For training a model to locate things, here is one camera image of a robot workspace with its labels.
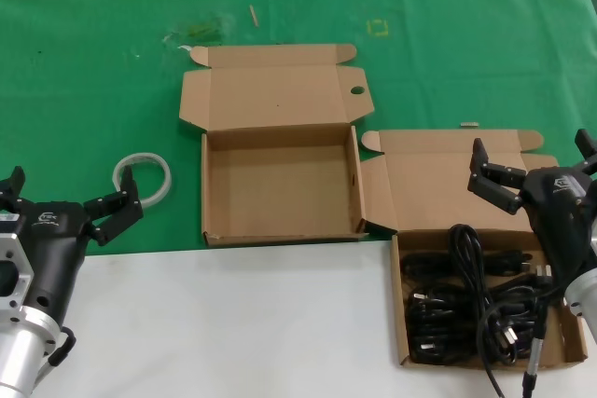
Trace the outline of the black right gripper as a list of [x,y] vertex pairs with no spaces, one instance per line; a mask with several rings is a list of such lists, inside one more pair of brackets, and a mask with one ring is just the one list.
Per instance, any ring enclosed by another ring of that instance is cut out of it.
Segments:
[[576,133],[583,160],[575,170],[550,167],[525,170],[491,163],[480,138],[473,142],[467,189],[500,210],[514,215],[522,207],[531,229],[562,289],[596,266],[590,247],[596,200],[587,193],[597,172],[596,140],[586,129]]

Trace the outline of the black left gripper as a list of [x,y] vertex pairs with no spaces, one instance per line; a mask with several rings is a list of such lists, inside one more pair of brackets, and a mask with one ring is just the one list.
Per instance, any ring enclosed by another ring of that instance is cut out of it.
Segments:
[[1,181],[1,211],[19,217],[16,225],[3,224],[1,230],[16,232],[33,269],[23,305],[63,323],[90,239],[105,246],[143,218],[137,184],[132,169],[126,167],[119,191],[82,206],[67,201],[27,201],[21,197],[24,183],[21,166]]

